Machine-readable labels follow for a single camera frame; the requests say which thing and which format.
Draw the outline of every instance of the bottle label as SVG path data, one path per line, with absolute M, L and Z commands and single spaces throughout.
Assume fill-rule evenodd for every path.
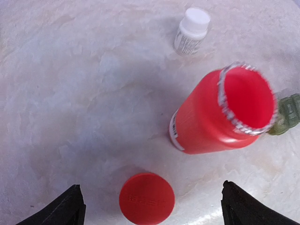
M 178 141 L 176 140 L 176 138 L 178 137 L 178 133 L 176 130 L 176 115 L 177 115 L 178 110 L 174 113 L 174 115 L 171 118 L 170 121 L 170 126 L 169 126 L 169 133 L 170 133 L 170 137 L 171 140 L 173 142 L 173 144 L 175 145 L 175 147 L 181 151 L 184 151 L 184 148 L 178 143 Z
M 177 31 L 177 35 L 174 41 L 174 47 L 180 54 L 193 55 L 196 54 L 200 48 L 201 40 L 193 40 L 185 36 L 180 29 Z

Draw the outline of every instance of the white bottle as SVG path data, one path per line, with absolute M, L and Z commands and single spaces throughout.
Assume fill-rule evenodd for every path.
M 188 8 L 179 24 L 174 48 L 179 54 L 193 55 L 198 52 L 207 34 L 210 15 L 200 8 Z

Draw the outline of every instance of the round red lid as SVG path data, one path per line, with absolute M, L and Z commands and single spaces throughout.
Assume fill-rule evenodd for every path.
M 124 216 L 137 225 L 156 225 L 171 214 L 175 195 L 170 184 L 154 173 L 139 173 L 124 184 L 119 204 Z

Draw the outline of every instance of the countertop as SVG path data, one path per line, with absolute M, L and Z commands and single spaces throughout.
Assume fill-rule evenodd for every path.
M 173 49 L 188 7 L 211 15 L 200 53 Z M 187 155 L 171 116 L 210 71 L 256 66 L 299 91 L 300 9 L 292 0 L 2 0 L 0 224 L 80 184 L 86 225 L 128 225 L 118 196 L 139 172 L 173 187 L 164 225 L 222 225 L 222 184 L 300 222 L 300 125 L 240 150 Z

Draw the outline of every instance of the black object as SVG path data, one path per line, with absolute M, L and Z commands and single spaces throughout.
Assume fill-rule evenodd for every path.
M 221 201 L 225 225 L 299 225 L 257 201 L 233 182 L 225 181 Z
M 80 185 L 73 185 L 41 211 L 17 225 L 83 225 L 85 208 Z

